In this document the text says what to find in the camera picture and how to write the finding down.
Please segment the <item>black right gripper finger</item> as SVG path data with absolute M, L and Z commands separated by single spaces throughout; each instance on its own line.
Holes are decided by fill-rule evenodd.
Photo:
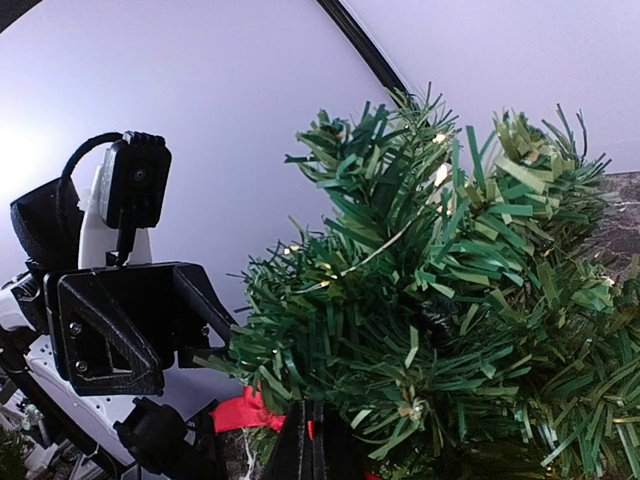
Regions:
M 349 426 L 331 405 L 291 405 L 262 477 L 272 480 L 358 480 L 364 467 Z

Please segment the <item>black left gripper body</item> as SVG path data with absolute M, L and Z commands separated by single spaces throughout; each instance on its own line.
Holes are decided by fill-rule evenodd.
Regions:
M 90 397 L 161 395 L 172 366 L 225 354 L 235 324 L 187 262 L 52 272 L 45 307 L 57 371 Z

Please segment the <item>red ribbon bow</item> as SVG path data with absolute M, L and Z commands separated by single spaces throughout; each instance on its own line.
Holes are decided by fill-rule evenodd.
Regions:
M 292 402 L 286 414 L 276 414 L 264 400 L 261 390 L 245 387 L 239 397 L 219 403 L 210 417 L 217 434 L 241 429 L 267 429 L 278 435 L 278 442 L 284 436 L 286 426 L 293 419 L 295 407 L 302 408 L 306 401 Z

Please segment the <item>small green christmas tree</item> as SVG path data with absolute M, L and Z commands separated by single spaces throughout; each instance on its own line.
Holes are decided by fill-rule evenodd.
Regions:
M 334 407 L 381 479 L 635 479 L 639 281 L 588 257 L 613 196 L 566 119 L 438 99 L 320 111 L 290 163 L 333 205 L 243 273 L 248 318 L 203 366 Z

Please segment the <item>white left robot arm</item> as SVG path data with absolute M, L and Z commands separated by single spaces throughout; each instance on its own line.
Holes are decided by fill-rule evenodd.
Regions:
M 1 290 L 1 366 L 107 474 L 223 479 L 211 411 L 229 392 L 204 368 L 232 318 L 203 267 L 51 270 L 28 261 Z

